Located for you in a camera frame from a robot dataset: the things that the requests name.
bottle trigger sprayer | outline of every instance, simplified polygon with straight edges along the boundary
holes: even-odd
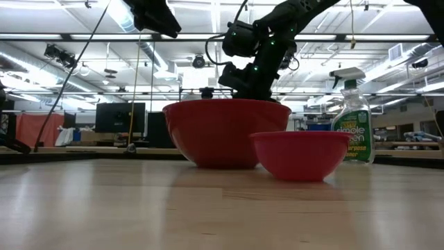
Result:
[[[357,88],[357,80],[365,78],[366,74],[352,67],[330,72],[330,76],[335,80],[333,88],[340,80],[345,80],[344,89],[341,90],[344,96],[343,109],[332,122],[332,131],[353,134],[344,161],[372,163],[375,158],[372,113],[366,98]]]

wooden table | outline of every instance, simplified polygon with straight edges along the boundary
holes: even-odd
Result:
[[[444,171],[341,166],[324,183],[264,169],[84,160],[0,169],[0,249],[442,249]]]

ceiling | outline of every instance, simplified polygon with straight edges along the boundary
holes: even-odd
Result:
[[[108,0],[90,0],[92,8],[87,9],[84,1],[78,0],[16,0],[0,2],[0,33],[90,33],[96,26]],[[272,8],[282,1],[251,0],[248,10],[243,11],[240,20],[252,23],[269,13]],[[430,34],[433,33],[426,19],[417,7],[410,6],[403,1],[371,0],[369,10],[364,11],[364,1],[353,0],[353,16],[349,1],[340,1],[334,7],[326,10],[313,19],[303,33],[347,33],[353,29],[356,34]],[[167,1],[176,19],[182,27],[183,33],[223,33],[227,23],[231,22],[240,6],[240,0],[170,0]],[[123,4],[121,0],[113,0],[112,5],[105,15],[97,33],[124,33],[118,19],[125,15],[125,8],[119,8]],[[43,56],[48,44],[56,44],[60,49],[73,53],[76,57],[85,46],[82,42],[5,42],[24,53],[36,58],[43,63],[49,63],[48,67],[62,69],[53,61],[48,61]],[[374,69],[388,59],[389,49],[397,43],[394,41],[385,43],[359,43],[354,49],[349,43],[322,43],[322,42],[298,42],[298,54],[300,67],[297,71],[281,71],[281,78],[273,85],[273,91],[278,92],[338,92],[332,90],[332,78],[328,73],[338,68],[359,67],[365,72]],[[404,44],[404,50],[414,48],[420,44]],[[84,76],[87,68],[83,68],[73,78],[85,83],[85,88],[94,91],[103,90],[115,92],[119,87],[126,90],[134,90],[137,84],[138,92],[153,91],[170,92],[168,94],[156,94],[153,100],[164,101],[165,104],[179,99],[178,89],[182,83],[184,88],[199,88],[205,86],[217,86],[217,77],[223,67],[206,67],[194,69],[191,61],[196,54],[205,54],[204,42],[156,42],[151,46],[159,57],[168,65],[168,71],[179,78],[153,77],[152,61],[143,53],[137,55],[139,46],[134,42],[111,42],[109,53],[107,43],[92,42],[85,51],[81,62],[89,67],[89,74]],[[408,77],[426,72],[426,70],[438,68],[444,60],[442,48],[427,54],[430,64],[427,69],[412,69],[407,72],[407,66],[399,65],[395,69],[373,70],[382,73],[363,85],[365,92],[378,92],[387,86],[399,83]],[[251,58],[230,58],[223,55],[221,42],[216,46],[212,43],[209,47],[212,55],[220,55],[219,60],[231,60],[238,68],[242,68]],[[118,71],[116,78],[109,80],[105,85],[105,68]],[[431,77],[432,82],[439,82],[440,75]],[[413,83],[406,83],[392,91],[408,92],[421,88],[425,84],[424,79]],[[121,101],[132,99],[132,96],[118,97]],[[226,95],[218,95],[216,98],[226,98]],[[311,98],[287,97],[284,98],[289,106],[303,106],[304,101]],[[150,99],[150,97],[137,96],[137,99]]]

large red bowl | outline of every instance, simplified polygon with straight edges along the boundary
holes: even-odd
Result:
[[[352,134],[327,131],[251,135],[261,164],[287,181],[322,181],[347,154]]]
[[[258,159],[249,135],[285,131],[291,110],[269,101],[210,99],[166,106],[168,130],[198,167],[250,169]]]

workbench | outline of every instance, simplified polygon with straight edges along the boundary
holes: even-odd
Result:
[[[444,171],[342,165],[324,183],[262,168],[82,160],[0,167],[0,249],[441,250]]]

